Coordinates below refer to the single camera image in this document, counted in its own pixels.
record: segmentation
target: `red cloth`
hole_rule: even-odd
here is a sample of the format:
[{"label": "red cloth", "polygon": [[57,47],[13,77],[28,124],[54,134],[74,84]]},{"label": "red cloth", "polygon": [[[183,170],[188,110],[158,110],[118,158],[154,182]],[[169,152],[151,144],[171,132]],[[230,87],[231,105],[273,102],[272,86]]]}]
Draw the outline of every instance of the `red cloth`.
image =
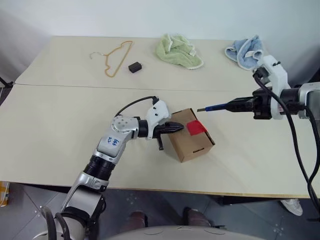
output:
[{"label": "red cloth", "polygon": [[186,124],[186,128],[188,129],[191,136],[197,135],[200,133],[205,133],[207,131],[207,129],[198,120],[188,122]]}]

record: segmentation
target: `floor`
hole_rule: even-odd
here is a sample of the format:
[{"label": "floor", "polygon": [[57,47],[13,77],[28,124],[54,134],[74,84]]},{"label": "floor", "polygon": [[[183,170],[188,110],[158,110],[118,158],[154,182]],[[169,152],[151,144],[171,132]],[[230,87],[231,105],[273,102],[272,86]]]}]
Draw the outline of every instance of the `floor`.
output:
[{"label": "floor", "polygon": [[[212,196],[204,194],[107,189],[103,195],[107,207],[99,220],[99,240],[117,234],[129,213],[135,210],[147,214],[150,227],[179,225],[186,206],[198,209],[215,225],[225,225],[233,232],[266,240],[320,239],[320,223],[307,221],[316,217],[308,199],[301,200],[304,214],[298,217],[277,201],[221,206]],[[31,240],[46,226],[39,213],[40,206],[58,212],[65,196],[65,193],[12,183],[9,203],[0,208],[0,239]]]}]

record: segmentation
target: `white table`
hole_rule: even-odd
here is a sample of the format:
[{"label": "white table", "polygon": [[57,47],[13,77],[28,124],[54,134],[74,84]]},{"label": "white table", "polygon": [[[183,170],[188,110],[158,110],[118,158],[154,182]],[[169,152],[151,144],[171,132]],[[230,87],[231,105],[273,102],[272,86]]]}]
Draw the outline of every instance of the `white table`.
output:
[{"label": "white table", "polygon": [[[76,37],[76,42],[77,39],[85,46],[85,38]],[[95,37],[86,39],[89,46],[93,45],[91,41],[95,43],[97,39],[107,43],[115,40]],[[53,46],[57,42],[63,46],[63,41],[60,40],[66,40],[66,45],[72,49],[70,37],[54,38]],[[139,45],[140,40],[154,41],[135,39],[135,46]],[[215,43],[213,40],[203,42],[207,46],[215,46]],[[217,41],[221,50],[224,45]],[[66,60],[68,55],[61,62],[54,61],[53,55],[58,55],[58,50],[47,52],[50,48],[51,45],[47,46],[21,75],[18,84],[0,107],[2,181],[72,185],[78,173],[89,162],[92,151],[109,127],[114,114],[135,99],[156,95],[175,112],[224,103],[236,97],[244,97],[244,92],[249,96],[256,88],[246,81],[251,73],[238,68],[229,60],[225,62],[229,64],[228,67],[221,64],[214,68],[217,71],[220,69],[219,74],[224,73],[223,77],[216,78],[213,68],[211,71],[209,69],[210,61],[206,62],[204,68],[193,72],[163,63],[151,56],[146,64],[147,55],[143,54],[127,59],[115,78],[104,76],[104,68],[101,66],[102,74],[96,73],[99,77],[92,77],[92,81],[85,83],[87,77],[81,77],[80,73],[87,73],[89,76],[96,71],[79,68],[85,66],[82,59],[73,59],[75,62],[72,63],[79,68],[75,73],[71,61]],[[221,51],[216,51],[210,56],[222,61],[222,54]],[[206,61],[211,58],[205,55],[203,59]],[[134,61],[146,65],[137,75],[126,69],[126,65]],[[149,68],[158,69],[159,74],[172,71],[176,79],[171,81],[171,85],[152,82],[149,78],[146,79],[152,75]],[[47,78],[44,76],[46,70],[50,73]],[[63,78],[61,71],[68,77]],[[237,72],[240,76],[237,79],[226,77]],[[194,85],[196,90],[189,84],[181,84],[185,79],[191,81],[187,73],[196,75],[193,80],[195,83],[202,81],[202,84]],[[215,79],[214,84],[208,80],[208,76]],[[138,81],[140,85],[136,86],[134,81]],[[143,117],[150,106],[149,101],[142,102],[127,109],[124,114]],[[294,153],[290,128],[285,119],[254,120],[253,113],[228,111],[201,112],[196,115],[216,143],[208,154],[180,163],[167,136],[163,137],[164,151],[158,151],[155,139],[130,141],[112,173],[109,187],[252,197],[308,197],[306,183]],[[294,117],[294,121],[301,156],[307,172],[310,172],[316,159],[312,129],[307,120]],[[319,177],[314,180],[313,187],[319,195]]]}]

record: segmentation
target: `shoe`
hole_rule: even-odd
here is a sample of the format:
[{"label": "shoe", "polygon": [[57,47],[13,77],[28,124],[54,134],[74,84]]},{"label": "shoe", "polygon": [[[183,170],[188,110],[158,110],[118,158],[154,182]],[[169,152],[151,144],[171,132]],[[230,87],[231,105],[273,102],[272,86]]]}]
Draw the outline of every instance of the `shoe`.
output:
[{"label": "shoe", "polygon": [[302,210],[302,207],[300,205],[299,199],[287,199],[287,200],[281,200],[280,201],[283,206],[292,214],[296,216],[301,216],[304,212]]}]

